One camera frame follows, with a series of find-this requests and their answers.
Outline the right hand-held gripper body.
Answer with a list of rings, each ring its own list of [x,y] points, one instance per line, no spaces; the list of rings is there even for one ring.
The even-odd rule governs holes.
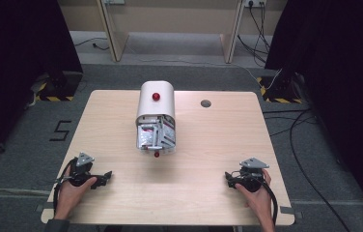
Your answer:
[[[233,171],[231,174],[237,182],[250,192],[260,189],[265,182],[263,170],[269,168],[269,165],[256,158],[243,160],[239,163],[240,170]]]

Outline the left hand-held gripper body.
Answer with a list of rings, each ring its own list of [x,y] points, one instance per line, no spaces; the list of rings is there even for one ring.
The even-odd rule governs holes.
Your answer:
[[[80,187],[89,179],[93,178],[90,170],[95,159],[81,152],[70,161],[70,183],[75,187]]]

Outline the person's right hand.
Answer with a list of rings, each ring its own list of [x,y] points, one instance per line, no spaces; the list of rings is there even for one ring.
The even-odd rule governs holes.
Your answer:
[[[274,225],[271,212],[271,197],[265,187],[261,187],[255,192],[248,191],[240,184],[236,184],[236,188],[245,197],[245,206],[252,210],[260,225]]]

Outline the person's left hand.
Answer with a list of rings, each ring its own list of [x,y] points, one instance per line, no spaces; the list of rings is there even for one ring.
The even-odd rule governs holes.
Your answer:
[[[69,181],[61,185],[58,196],[58,204],[55,211],[55,219],[68,219],[70,213],[79,204],[88,189],[97,181],[96,177],[88,179],[80,187],[73,186]]]

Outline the silver foil packet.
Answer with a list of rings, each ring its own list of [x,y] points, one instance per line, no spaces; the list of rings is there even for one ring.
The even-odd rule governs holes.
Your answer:
[[[143,125],[138,127],[137,147],[141,150],[148,150],[157,145],[157,128]]]

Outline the red and white packet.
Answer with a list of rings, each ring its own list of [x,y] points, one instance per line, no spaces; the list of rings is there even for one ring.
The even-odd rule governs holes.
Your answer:
[[[174,121],[169,117],[165,116],[162,120],[163,137],[170,144],[176,144],[176,131]]]

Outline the yellow black striped stand base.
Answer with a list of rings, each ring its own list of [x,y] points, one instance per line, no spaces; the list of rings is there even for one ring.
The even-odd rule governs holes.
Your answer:
[[[265,102],[302,103],[301,97],[290,78],[260,76],[257,78]]]
[[[81,72],[62,72],[57,77],[47,77],[36,94],[37,101],[71,102],[83,74]]]

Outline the white box with red knobs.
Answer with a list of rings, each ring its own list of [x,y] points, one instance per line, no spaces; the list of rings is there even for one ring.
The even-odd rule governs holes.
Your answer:
[[[141,150],[144,154],[153,155],[159,158],[164,154],[171,154],[176,149],[176,144],[172,145],[163,137],[162,120],[169,116],[175,125],[175,93],[171,83],[164,80],[147,81],[142,84],[139,93],[139,102],[136,114],[135,125],[138,131],[139,126],[149,125],[157,128],[157,145],[148,150]]]

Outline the black curtain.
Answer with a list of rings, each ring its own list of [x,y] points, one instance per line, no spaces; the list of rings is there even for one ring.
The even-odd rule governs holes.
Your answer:
[[[300,73],[363,191],[363,0],[287,0],[268,68]]]
[[[0,143],[46,73],[82,68],[58,0],[0,0]]]

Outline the white socket with plugs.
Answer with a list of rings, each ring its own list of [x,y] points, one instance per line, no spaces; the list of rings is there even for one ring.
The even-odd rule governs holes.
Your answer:
[[[245,8],[262,8],[265,7],[266,0],[243,0]]]

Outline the light wooden desk frame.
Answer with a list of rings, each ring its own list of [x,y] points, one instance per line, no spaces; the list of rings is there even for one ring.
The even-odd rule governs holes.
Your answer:
[[[245,8],[243,0],[57,0],[71,31],[103,31],[112,59],[122,59],[131,33],[215,34],[224,60],[233,61],[237,37],[275,31],[288,0]]]

